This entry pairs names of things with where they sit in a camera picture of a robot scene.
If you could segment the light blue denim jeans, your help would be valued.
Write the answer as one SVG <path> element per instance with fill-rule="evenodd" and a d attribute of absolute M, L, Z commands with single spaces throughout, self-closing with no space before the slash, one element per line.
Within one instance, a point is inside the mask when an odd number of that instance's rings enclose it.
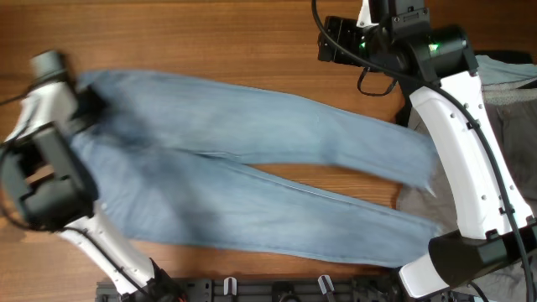
<path fill-rule="evenodd" d="M 396 268 L 438 224 L 263 172 L 264 164 L 354 169 L 430 187 L 432 141 L 301 96 L 146 70 L 87 71 L 106 103 L 70 141 L 125 237 Z"/>

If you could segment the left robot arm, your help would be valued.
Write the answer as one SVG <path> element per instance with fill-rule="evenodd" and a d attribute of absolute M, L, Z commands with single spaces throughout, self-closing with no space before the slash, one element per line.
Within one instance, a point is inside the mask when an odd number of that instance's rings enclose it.
<path fill-rule="evenodd" d="M 1 145 L 1 184 L 18 216 L 1 212 L 18 228 L 55 233 L 78 247 L 112 281 L 118 301 L 185 301 L 185 290 L 109 221 L 96 182 L 68 144 L 96 122 L 105 102 L 89 86 L 76 88 L 57 50 L 36 55 L 31 65 L 33 83 Z"/>

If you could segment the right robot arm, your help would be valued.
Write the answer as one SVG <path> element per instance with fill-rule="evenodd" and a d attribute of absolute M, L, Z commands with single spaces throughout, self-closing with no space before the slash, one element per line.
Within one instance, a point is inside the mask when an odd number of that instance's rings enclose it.
<path fill-rule="evenodd" d="M 520 263 L 527 300 L 536 288 L 536 220 L 519 193 L 489 122 L 466 32 L 433 29 L 422 1 L 366 1 L 356 28 L 337 35 L 317 19 L 321 43 L 401 86 L 434 141 L 451 186 L 458 228 L 430 240 L 399 269 L 399 299 L 426 299 Z"/>

